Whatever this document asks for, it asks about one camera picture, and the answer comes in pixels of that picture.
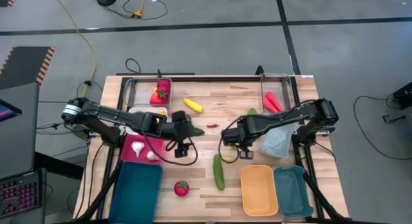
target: computer keyboard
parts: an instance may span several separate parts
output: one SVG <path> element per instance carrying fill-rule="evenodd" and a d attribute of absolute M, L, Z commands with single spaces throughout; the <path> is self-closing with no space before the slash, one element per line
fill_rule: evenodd
<path fill-rule="evenodd" d="M 41 206 L 41 176 L 38 172 L 0 181 L 0 218 Z"/>

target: yellow bin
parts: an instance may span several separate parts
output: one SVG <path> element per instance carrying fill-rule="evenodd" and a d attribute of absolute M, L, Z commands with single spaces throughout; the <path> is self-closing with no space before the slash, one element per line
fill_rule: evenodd
<path fill-rule="evenodd" d="M 243 210 L 249 216 L 271 216 L 277 213 L 275 181 L 267 165 L 248 165 L 240 170 Z"/>

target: concrete floor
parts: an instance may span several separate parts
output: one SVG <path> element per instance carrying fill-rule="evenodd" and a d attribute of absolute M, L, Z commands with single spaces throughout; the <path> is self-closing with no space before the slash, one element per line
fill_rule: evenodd
<path fill-rule="evenodd" d="M 120 8 L 123 1 L 126 0 L 118 0 L 114 8 Z M 154 21 L 136 21 L 103 10 L 95 0 L 62 0 L 79 28 L 281 20 L 276 0 L 162 1 L 168 7 L 168 15 Z M 412 17 L 412 0 L 283 0 L 283 5 L 288 21 Z M 148 15 L 163 11 L 158 3 L 149 1 L 146 6 Z M 72 29 L 55 0 L 16 0 L 12 8 L 0 8 L 0 21 L 0 32 Z M 359 95 L 387 97 L 411 82 L 412 23 L 300 25 L 289 29 L 301 73 L 315 76 L 319 95 L 333 101 L 341 118 L 331 141 L 350 216 L 361 221 L 410 223 L 412 160 L 392 160 L 378 154 L 359 131 L 352 104 Z M 266 72 L 294 73 L 281 26 L 85 36 L 96 52 L 98 71 L 94 80 L 101 85 L 106 76 L 127 72 L 124 61 L 130 57 L 139 61 L 145 73 L 161 69 L 251 74 L 259 64 Z M 91 54 L 75 34 L 0 36 L 0 62 L 13 46 L 56 46 L 40 100 L 65 101 L 74 97 L 77 86 L 91 70 Z M 91 87 L 88 97 L 99 101 L 98 87 Z M 59 122 L 62 108 L 62 104 L 40 104 L 38 126 Z M 410 127 L 402 122 L 383 124 L 381 116 L 393 110 L 383 102 L 361 100 L 357 112 L 366 134 L 379 149 L 393 156 L 412 156 Z M 81 145 L 82 140 L 71 135 L 38 135 L 36 150 L 53 155 Z M 84 153 L 85 149 L 79 149 L 59 157 L 78 162 L 84 159 Z M 48 200 L 46 222 L 70 219 L 66 198 L 79 187 L 79 182 L 48 177 L 55 192 Z M 76 196 L 73 197 L 71 209 Z"/>

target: blue bin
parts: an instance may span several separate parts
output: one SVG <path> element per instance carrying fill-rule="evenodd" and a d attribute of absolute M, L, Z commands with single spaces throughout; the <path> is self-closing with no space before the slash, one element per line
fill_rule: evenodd
<path fill-rule="evenodd" d="M 111 202 L 109 222 L 152 223 L 162 175 L 159 165 L 124 162 Z"/>
<path fill-rule="evenodd" d="M 314 208 L 309 205 L 303 173 L 300 166 L 278 167 L 274 171 L 277 202 L 285 217 L 303 218 L 314 213 Z"/>

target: wooden table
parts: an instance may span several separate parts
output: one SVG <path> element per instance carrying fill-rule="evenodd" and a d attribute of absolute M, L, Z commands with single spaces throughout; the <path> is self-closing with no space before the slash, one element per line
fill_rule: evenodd
<path fill-rule="evenodd" d="M 204 77 L 204 76 L 179 76 L 179 77 Z M 237 77 L 258 77 L 258 76 L 237 76 Z M 311 76 L 293 76 L 296 79 L 297 90 L 300 101 L 318 98 L 315 81 Z M 109 76 L 106 78 L 104 90 L 100 103 L 104 106 L 116 108 L 119 100 L 120 85 L 122 76 Z M 294 153 L 290 148 L 290 156 L 286 159 L 276 159 L 258 153 L 257 149 L 260 139 L 257 140 L 251 150 L 255 152 L 253 160 L 238 160 L 233 164 L 223 164 L 226 189 L 217 190 L 212 170 L 212 158 L 217 153 L 220 131 L 227 127 L 235 118 L 245 115 L 247 111 L 254 107 L 261 109 L 261 87 L 260 83 L 254 82 L 173 82 L 173 104 L 169 111 L 184 110 L 192 116 L 195 127 L 205 131 L 204 136 L 193 138 L 199 151 L 198 161 L 189 167 L 171 165 L 163 163 L 164 175 L 162 188 L 158 199 L 156 218 L 154 221 L 301 221 L 302 219 L 288 219 L 280 212 L 275 216 L 251 217 L 243 212 L 241 189 L 239 180 L 239 169 L 244 165 L 266 164 L 272 168 L 295 165 Z M 193 99 L 204 107 L 202 114 L 191 111 L 183 104 L 183 98 Z M 219 128 L 207 128 L 207 124 L 219 124 Z M 331 149 L 328 137 L 318 137 L 317 141 Z M 86 186 L 84 204 L 80 210 L 80 215 L 87 209 L 90 185 L 91 200 L 101 189 L 104 176 L 108 148 L 102 148 L 95 162 L 93 180 L 91 176 L 91 163 L 101 144 L 100 138 L 91 141 L 88 163 L 86 166 Z M 312 158 L 314 161 L 317 183 L 328 201 L 343 216 L 348 215 L 344 196 L 342 193 L 339 175 L 336 164 L 329 153 L 320 147 L 313 146 Z M 229 147 L 222 147 L 222 154 L 225 156 L 235 156 L 234 151 Z M 173 151 L 165 155 L 166 158 L 174 158 Z M 112 170 L 116 165 L 118 150 L 113 157 Z M 194 151 L 189 151 L 189 156 L 178 159 L 181 162 L 191 162 L 194 158 Z M 174 194 L 173 186 L 177 181 L 185 180 L 189 183 L 191 191 L 185 198 L 179 198 Z M 108 192 L 104 205 L 103 218 L 109 215 L 110 202 L 113 188 Z M 79 196 L 75 208 L 75 215 L 80 208 L 82 201 L 83 186 L 80 186 Z M 308 188 L 310 203 L 315 207 L 313 194 Z"/>

